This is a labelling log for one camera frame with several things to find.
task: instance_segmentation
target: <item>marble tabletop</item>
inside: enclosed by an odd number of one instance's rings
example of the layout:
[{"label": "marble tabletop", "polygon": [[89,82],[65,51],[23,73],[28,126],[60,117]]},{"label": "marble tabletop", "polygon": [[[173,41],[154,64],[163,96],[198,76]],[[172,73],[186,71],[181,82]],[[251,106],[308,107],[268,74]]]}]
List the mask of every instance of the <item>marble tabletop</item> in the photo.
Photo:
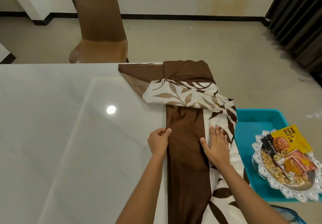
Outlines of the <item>marble tabletop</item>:
[{"label": "marble tabletop", "polygon": [[[139,99],[116,63],[0,68],[1,223],[114,223],[165,106]],[[167,223],[165,173],[155,223]]]}]

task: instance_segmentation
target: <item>decorative plate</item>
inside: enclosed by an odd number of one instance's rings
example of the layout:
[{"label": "decorative plate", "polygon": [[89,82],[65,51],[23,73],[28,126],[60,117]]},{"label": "decorative plate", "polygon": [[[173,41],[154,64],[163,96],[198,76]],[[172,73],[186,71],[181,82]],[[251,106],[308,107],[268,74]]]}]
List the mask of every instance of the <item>decorative plate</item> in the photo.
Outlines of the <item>decorative plate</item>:
[{"label": "decorative plate", "polygon": [[253,143],[252,147],[255,151],[253,159],[258,164],[258,173],[268,180],[272,188],[281,190],[281,192],[287,199],[296,198],[301,203],[305,203],[306,201],[308,201],[308,199],[319,201],[319,194],[322,194],[322,164],[318,160],[316,160],[312,152],[308,153],[307,156],[314,162],[314,164],[317,166],[317,169],[308,174],[309,184],[282,184],[272,176],[272,174],[264,165],[261,154],[261,150],[264,146],[261,142],[261,139],[275,131],[275,129],[271,132],[264,130],[262,135],[255,136],[256,143]]}]

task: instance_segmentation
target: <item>tiled floor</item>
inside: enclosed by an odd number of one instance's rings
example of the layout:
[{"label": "tiled floor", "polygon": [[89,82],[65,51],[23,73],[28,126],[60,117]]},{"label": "tiled floor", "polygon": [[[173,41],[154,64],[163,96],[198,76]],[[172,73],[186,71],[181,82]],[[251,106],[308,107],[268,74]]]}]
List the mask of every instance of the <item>tiled floor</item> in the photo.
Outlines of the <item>tiled floor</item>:
[{"label": "tiled floor", "polygon": [[[280,50],[261,23],[124,20],[130,62],[192,59],[208,63],[221,94],[239,108],[277,108],[296,124],[322,161],[322,88]],[[81,39],[78,20],[35,26],[0,18],[0,43],[14,63],[68,63]],[[275,203],[321,223],[322,203]]]}]

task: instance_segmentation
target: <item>chair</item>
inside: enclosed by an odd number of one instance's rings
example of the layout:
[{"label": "chair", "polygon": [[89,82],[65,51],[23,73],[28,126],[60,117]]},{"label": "chair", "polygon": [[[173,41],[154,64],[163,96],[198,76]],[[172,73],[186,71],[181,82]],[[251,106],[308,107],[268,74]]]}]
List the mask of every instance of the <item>chair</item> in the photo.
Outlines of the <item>chair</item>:
[{"label": "chair", "polygon": [[70,53],[69,62],[128,62],[118,0],[76,0],[76,5],[82,40]]}]

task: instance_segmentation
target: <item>folded cloth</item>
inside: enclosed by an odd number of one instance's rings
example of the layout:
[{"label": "folded cloth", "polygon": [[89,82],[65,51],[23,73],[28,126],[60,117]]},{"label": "folded cloth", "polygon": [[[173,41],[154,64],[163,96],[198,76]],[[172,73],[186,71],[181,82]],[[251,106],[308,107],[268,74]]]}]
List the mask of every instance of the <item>folded cloth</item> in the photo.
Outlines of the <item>folded cloth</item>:
[{"label": "folded cloth", "polygon": [[247,180],[234,140],[234,100],[219,94],[204,61],[119,64],[119,72],[146,103],[165,104],[168,139],[168,223],[246,223],[220,173],[199,143],[219,125],[230,144],[231,164]]}]

